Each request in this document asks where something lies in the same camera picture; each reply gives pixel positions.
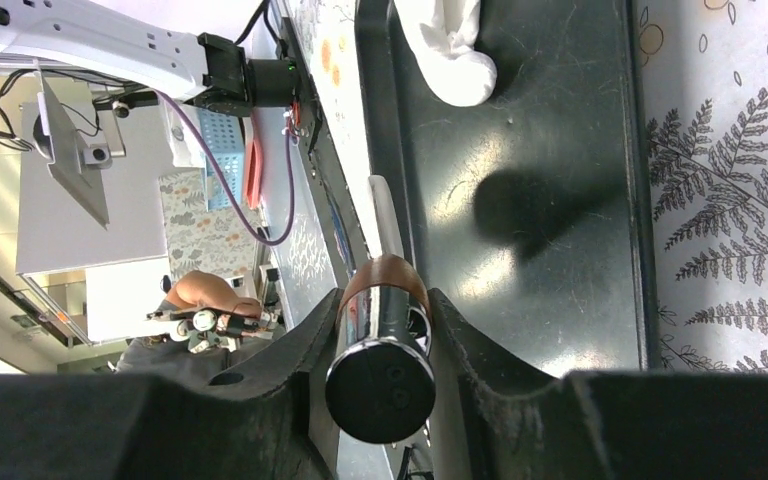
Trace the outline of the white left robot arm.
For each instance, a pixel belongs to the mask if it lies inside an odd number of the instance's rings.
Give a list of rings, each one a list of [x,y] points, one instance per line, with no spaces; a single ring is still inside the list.
[[[302,84],[287,57],[250,59],[223,37],[162,29],[92,1],[0,1],[0,54],[117,77],[236,117],[290,107]]]

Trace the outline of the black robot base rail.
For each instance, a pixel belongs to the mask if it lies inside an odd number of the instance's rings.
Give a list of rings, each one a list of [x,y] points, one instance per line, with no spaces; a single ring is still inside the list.
[[[367,244],[326,118],[325,98],[314,80],[314,60],[307,52],[314,23],[295,16],[306,4],[278,3],[281,31],[287,38],[288,52],[301,70],[300,156],[336,283],[344,286],[367,260]]]

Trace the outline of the black baking tray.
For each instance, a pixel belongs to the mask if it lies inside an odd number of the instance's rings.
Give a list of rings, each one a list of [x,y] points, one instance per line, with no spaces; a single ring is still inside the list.
[[[355,40],[369,161],[405,253],[485,335],[553,375],[659,359],[645,135],[628,1],[486,1],[483,104],[426,85],[391,1]]]

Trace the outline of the white dough disc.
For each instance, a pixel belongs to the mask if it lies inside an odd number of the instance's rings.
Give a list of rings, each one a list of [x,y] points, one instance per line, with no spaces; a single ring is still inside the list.
[[[395,0],[400,24],[432,93],[455,107],[484,103],[493,93],[497,68],[475,49],[480,0]]]

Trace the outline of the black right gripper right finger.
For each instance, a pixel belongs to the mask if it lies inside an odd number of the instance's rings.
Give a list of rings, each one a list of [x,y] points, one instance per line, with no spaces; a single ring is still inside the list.
[[[429,293],[438,479],[768,479],[768,375],[555,378]]]

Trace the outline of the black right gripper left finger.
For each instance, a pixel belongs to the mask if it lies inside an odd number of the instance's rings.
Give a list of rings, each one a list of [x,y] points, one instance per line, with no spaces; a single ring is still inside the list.
[[[325,404],[341,291],[204,386],[0,374],[0,479],[332,479]]]

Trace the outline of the metal dough scraper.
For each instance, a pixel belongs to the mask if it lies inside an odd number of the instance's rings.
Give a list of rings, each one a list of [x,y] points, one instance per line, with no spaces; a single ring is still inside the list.
[[[350,279],[335,321],[337,347],[326,374],[326,404],[335,423],[370,444],[400,442],[425,424],[436,398],[428,290],[406,259],[389,184],[368,179],[381,242],[379,255]]]

